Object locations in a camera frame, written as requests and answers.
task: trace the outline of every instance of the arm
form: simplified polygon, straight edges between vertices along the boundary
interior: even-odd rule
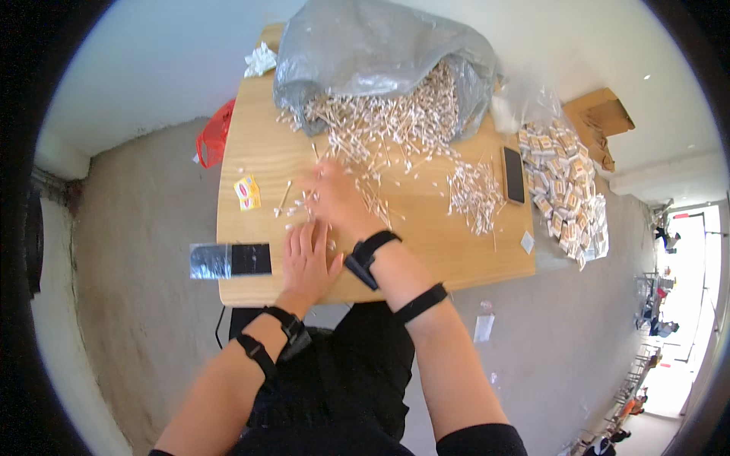
[[[327,233],[326,225],[307,223],[289,231],[284,242],[284,292],[275,305],[299,319],[342,269],[341,255],[327,268]],[[261,342],[274,362],[287,342],[279,320],[268,314],[259,315],[242,332]],[[155,448],[175,456],[225,453],[238,440],[264,380],[243,347],[229,342],[195,381]]]
[[[364,240],[385,229],[366,210],[352,180],[329,162],[317,165],[301,181],[318,193],[308,201],[318,217]],[[378,249],[370,271],[393,312],[436,284],[426,267],[399,242]],[[486,423],[508,423],[480,365],[466,328],[446,299],[412,321],[406,328],[413,339],[423,394],[436,440],[456,430]]]

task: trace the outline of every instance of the wooden table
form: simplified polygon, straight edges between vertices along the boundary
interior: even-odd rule
[[[282,24],[268,26],[261,34],[261,39],[274,51],[278,49],[282,28]],[[276,122],[280,110],[272,100],[273,79],[274,72],[269,72],[241,81],[220,174],[217,234],[221,244],[269,243],[272,275],[220,280],[220,299],[227,306],[262,306],[279,295],[285,226],[305,221],[306,215],[283,214],[275,218],[273,209],[278,206],[287,181],[314,165],[311,144],[315,143],[320,151],[327,145],[325,134],[308,138],[301,131],[293,133],[288,125]],[[486,163],[491,162],[501,186],[503,144],[487,116],[474,137],[453,146],[467,162],[476,163],[481,156]],[[518,150],[515,137],[510,137],[507,145]],[[534,274],[534,250],[527,255],[520,246],[525,231],[533,233],[529,195],[527,204],[507,204],[499,213],[495,219],[496,239],[493,234],[475,236],[466,227],[463,215],[446,215],[448,200],[439,193],[447,195],[445,177],[450,165],[445,159],[434,159],[418,169],[418,179],[413,179],[415,173],[404,175],[402,161],[383,173],[381,198],[388,199],[391,213],[406,217],[405,221],[391,217],[393,230],[450,290]],[[242,212],[234,184],[249,173],[261,189],[262,207]],[[392,181],[400,181],[401,186]],[[292,188],[284,206],[293,206],[297,196],[301,196],[301,191]],[[347,251],[354,244],[342,233],[334,232],[333,238],[338,251]],[[381,299],[379,293],[373,293],[349,271],[343,271],[322,304],[377,299]]]

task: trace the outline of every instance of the concrete floor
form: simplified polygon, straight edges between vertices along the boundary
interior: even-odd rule
[[[215,282],[188,278],[191,243],[215,241],[220,167],[191,161],[205,120],[165,128],[93,162],[74,227],[78,319],[102,394],[135,455],[145,455],[206,360],[218,352]],[[635,274],[653,268],[645,207],[608,193],[610,252],[570,266],[454,292],[473,332],[493,304],[491,340],[477,349],[531,455],[555,455],[600,420],[640,343]],[[334,327],[346,305],[307,323]],[[220,330],[228,333],[228,312]],[[435,455],[418,366],[403,443]]]

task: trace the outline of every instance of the wrist strap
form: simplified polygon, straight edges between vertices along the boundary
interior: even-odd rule
[[[368,239],[355,244],[353,252],[345,258],[345,266],[373,291],[377,290],[377,282],[372,274],[370,274],[370,266],[375,261],[373,254],[375,250],[380,249],[384,244],[394,239],[402,241],[393,231],[378,231]]]
[[[410,320],[413,320],[418,315],[446,299],[446,296],[448,296],[448,293],[446,293],[444,285],[442,283],[435,284],[430,290],[400,308],[393,316],[397,322],[405,325]]]
[[[276,365],[269,356],[269,353],[266,353],[266,349],[261,342],[248,334],[239,334],[236,340],[246,350],[246,355],[261,367],[266,380],[268,382],[272,381],[276,377]]]
[[[286,339],[289,341],[289,344],[292,344],[301,331],[301,320],[296,315],[290,314],[286,310],[276,306],[264,306],[261,311],[281,322],[281,330],[286,334]]]

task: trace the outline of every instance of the cardboard box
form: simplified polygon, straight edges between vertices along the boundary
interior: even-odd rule
[[[606,136],[635,128],[618,97],[609,88],[599,89],[569,101],[563,111],[573,123],[580,141],[588,148],[588,156],[606,171],[614,172],[615,163]]]

